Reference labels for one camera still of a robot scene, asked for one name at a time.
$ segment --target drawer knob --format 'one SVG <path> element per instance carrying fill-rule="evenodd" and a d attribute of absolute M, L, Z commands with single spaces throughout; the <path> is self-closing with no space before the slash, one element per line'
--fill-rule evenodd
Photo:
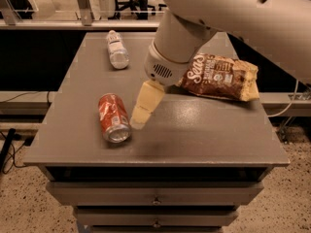
<path fill-rule="evenodd" d="M 156 221 L 153 225 L 154 228 L 160 228 L 161 224 L 158 223 L 158 221 Z"/>
<path fill-rule="evenodd" d="M 154 204 L 155 206 L 158 206 L 158 205 L 161 204 L 161 201 L 159 201 L 158 198 L 156 197 L 155 200 L 154 200 L 154 202 L 153 202 L 153 204 Z"/>

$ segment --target label on can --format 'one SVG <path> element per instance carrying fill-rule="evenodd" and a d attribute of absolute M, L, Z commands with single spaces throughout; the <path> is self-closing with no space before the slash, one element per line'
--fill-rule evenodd
<path fill-rule="evenodd" d="M 116 94 L 105 94 L 98 103 L 99 119 L 105 140 L 120 143 L 130 136 L 128 116 L 122 100 Z"/>

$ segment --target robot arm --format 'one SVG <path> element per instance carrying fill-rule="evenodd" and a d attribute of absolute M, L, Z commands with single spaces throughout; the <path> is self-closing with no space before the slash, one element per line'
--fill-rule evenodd
<path fill-rule="evenodd" d="M 145 62 L 152 80 L 174 84 L 200 47 L 225 31 L 302 83 L 311 83 L 310 0 L 164 1 L 169 11 Z"/>

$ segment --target snack bag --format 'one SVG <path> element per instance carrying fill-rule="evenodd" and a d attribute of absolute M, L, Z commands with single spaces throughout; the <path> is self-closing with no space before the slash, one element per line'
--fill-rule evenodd
<path fill-rule="evenodd" d="M 257 72 L 243 60 L 198 53 L 177 86 L 197 96 L 250 101 L 259 99 Z"/>

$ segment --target soda can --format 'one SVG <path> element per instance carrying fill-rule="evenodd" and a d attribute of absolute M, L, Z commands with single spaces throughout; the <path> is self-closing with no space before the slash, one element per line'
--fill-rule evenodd
<path fill-rule="evenodd" d="M 125 106 L 118 95 L 103 95 L 98 103 L 99 117 L 103 137 L 111 143 L 125 141 L 131 134 L 131 128 Z"/>

